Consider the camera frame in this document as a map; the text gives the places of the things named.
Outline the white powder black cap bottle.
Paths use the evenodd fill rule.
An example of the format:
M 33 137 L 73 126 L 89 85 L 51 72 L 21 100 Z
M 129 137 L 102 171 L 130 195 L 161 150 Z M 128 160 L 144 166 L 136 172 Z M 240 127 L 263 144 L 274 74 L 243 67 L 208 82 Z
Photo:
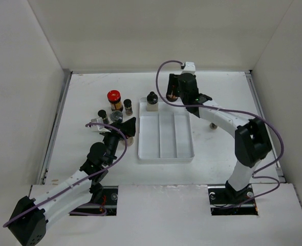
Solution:
M 147 98 L 146 108 L 148 112 L 156 112 L 158 111 L 158 96 L 154 91 L 151 91 Z

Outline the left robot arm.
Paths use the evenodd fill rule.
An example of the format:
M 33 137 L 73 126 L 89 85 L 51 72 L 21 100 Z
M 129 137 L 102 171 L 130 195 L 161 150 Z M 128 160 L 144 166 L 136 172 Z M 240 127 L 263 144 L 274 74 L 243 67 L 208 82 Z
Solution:
M 50 227 L 85 203 L 97 204 L 102 199 L 101 181 L 109 169 L 124 156 L 116 156 L 120 141 L 128 149 L 128 139 L 136 134 L 136 118 L 110 125 L 90 122 L 89 128 L 99 127 L 101 142 L 91 145 L 83 165 L 68 179 L 39 197 L 21 198 L 10 219 L 3 225 L 21 245 L 37 245 Z

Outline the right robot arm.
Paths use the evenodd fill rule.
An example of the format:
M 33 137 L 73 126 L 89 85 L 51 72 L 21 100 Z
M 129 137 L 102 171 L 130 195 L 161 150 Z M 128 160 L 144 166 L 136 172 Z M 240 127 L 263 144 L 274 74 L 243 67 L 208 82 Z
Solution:
M 190 73 L 169 75 L 166 99 L 174 102 L 177 98 L 189 113 L 215 124 L 234 138 L 237 162 L 225 183 L 224 195 L 229 202 L 238 202 L 246 192 L 255 168 L 272 151 L 265 123 L 255 116 L 243 118 L 220 110 L 210 96 L 199 92 L 196 76 Z

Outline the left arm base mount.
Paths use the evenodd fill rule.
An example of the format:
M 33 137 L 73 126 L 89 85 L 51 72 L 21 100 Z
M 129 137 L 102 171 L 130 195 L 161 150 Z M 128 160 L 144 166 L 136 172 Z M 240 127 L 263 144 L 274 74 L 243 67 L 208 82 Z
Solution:
M 80 205 L 69 214 L 71 216 L 116 216 L 118 186 L 103 187 L 99 195 L 93 195 L 91 201 Z

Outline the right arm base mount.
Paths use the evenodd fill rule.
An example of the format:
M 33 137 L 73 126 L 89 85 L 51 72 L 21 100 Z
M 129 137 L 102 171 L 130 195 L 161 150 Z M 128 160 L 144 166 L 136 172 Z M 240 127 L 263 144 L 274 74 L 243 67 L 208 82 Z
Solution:
M 210 212 L 213 216 L 258 215 L 251 185 L 240 192 L 229 190 L 225 185 L 208 186 Z

